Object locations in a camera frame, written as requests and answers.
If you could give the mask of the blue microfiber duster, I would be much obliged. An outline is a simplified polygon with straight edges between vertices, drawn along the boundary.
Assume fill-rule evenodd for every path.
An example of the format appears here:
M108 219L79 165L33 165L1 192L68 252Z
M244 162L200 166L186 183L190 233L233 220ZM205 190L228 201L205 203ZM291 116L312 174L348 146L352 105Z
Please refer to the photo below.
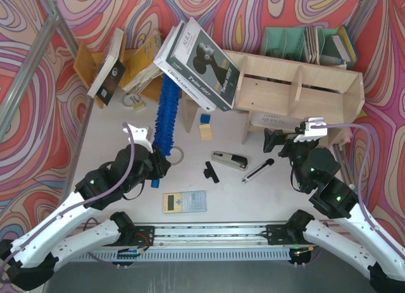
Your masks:
M174 145L173 134L180 95L180 87L170 77L163 75L155 121L153 148L159 149L164 157L170 155L170 151ZM159 180L152 180L151 187L158 188Z

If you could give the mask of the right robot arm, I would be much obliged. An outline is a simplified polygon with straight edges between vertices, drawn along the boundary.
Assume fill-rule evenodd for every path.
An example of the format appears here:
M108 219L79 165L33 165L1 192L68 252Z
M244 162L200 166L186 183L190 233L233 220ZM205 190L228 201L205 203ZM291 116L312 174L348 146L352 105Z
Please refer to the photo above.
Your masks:
M268 243L286 238L293 244L316 244L361 272L376 292L404 292L404 247L377 223L356 192L335 176L340 164L333 154L319 147L317 139L296 141L301 133L265 129L263 151L281 146L278 156L288 158L290 179L297 182L298 191L309 194L314 208L348 230L355 241L298 209L279 234L267 226Z

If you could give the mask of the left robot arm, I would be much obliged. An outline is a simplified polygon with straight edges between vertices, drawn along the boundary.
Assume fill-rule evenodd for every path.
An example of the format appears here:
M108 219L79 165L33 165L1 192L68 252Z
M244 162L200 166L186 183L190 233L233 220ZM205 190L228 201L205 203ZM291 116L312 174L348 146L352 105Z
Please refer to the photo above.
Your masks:
M71 259L101 246L149 247L154 227L137 227L123 211L79 234L71 232L110 204L126 198L137 185L163 178L170 162L157 147L136 144L113 161L90 171L45 220L25 235L1 241L1 281L30 291L46 283Z

